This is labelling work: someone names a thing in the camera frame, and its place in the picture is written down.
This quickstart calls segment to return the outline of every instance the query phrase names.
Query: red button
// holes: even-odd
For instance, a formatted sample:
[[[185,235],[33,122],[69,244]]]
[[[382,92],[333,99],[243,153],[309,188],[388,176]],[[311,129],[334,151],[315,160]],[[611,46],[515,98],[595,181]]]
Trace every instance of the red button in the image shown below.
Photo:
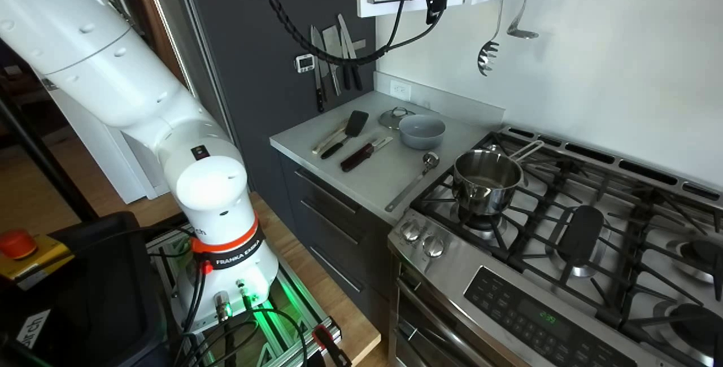
[[[22,259],[38,248],[36,241],[25,229],[11,229],[0,234],[0,251],[11,259]]]
[[[214,267],[211,265],[211,261],[204,261],[203,265],[201,266],[201,271],[204,275],[209,275],[212,271],[214,271]]]

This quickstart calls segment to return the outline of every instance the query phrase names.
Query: stove knob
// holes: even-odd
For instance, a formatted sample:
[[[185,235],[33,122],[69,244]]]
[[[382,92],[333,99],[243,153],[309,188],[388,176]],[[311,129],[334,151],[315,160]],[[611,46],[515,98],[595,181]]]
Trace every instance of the stove knob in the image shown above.
[[[432,259],[441,256],[442,251],[445,249],[445,244],[442,242],[442,239],[436,236],[429,236],[428,238],[425,238],[423,245],[424,253],[426,253],[427,256],[432,257]]]
[[[416,221],[413,220],[407,221],[407,223],[403,224],[400,228],[400,231],[402,233],[402,236],[404,236],[404,240],[406,241],[416,241],[416,239],[418,239],[419,235],[421,234],[421,230],[419,230],[419,225],[416,223]]]

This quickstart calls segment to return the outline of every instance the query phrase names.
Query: gray countertop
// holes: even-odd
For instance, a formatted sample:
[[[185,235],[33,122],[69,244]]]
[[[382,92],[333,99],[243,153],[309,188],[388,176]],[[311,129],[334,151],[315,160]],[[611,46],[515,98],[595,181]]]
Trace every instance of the gray countertop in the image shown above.
[[[408,148],[401,143],[397,130],[384,128],[377,121],[383,112],[397,106],[406,107],[418,115],[439,117],[445,122],[447,129],[442,144],[432,150],[439,156],[439,166],[432,169],[393,212],[385,212],[384,208],[388,203],[424,169],[421,157],[425,151]],[[312,149],[343,120],[349,118],[353,110],[369,113],[369,120],[359,137],[350,139],[329,159],[321,159],[321,153],[313,154]],[[271,137],[271,145],[315,176],[348,195],[362,207],[394,225],[411,201],[442,172],[447,171],[457,156],[474,146],[488,132],[496,130],[498,126],[499,122],[490,123],[487,128],[482,125],[469,125],[424,107],[373,91],[276,134]],[[392,136],[394,139],[352,171],[341,171],[341,161],[365,143],[381,136]],[[341,138],[343,134],[335,141],[340,141]]]

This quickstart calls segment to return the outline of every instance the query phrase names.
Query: stainless steel pot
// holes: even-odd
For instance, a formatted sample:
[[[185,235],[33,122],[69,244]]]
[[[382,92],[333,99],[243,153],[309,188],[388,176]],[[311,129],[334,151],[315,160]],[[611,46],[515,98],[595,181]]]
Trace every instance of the stainless steel pot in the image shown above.
[[[522,181],[522,167],[517,162],[544,145],[542,140],[537,140],[511,156],[488,149],[474,149],[460,155],[454,163],[452,182],[457,203],[475,215],[496,215],[505,210]]]

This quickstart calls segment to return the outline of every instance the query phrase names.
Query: gray bowl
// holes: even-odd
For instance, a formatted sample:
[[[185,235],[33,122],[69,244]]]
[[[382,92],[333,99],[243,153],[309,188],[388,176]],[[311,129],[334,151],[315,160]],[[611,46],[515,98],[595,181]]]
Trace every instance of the gray bowl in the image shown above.
[[[402,143],[409,148],[421,150],[439,146],[446,128],[445,122],[427,115],[407,116],[399,122]]]

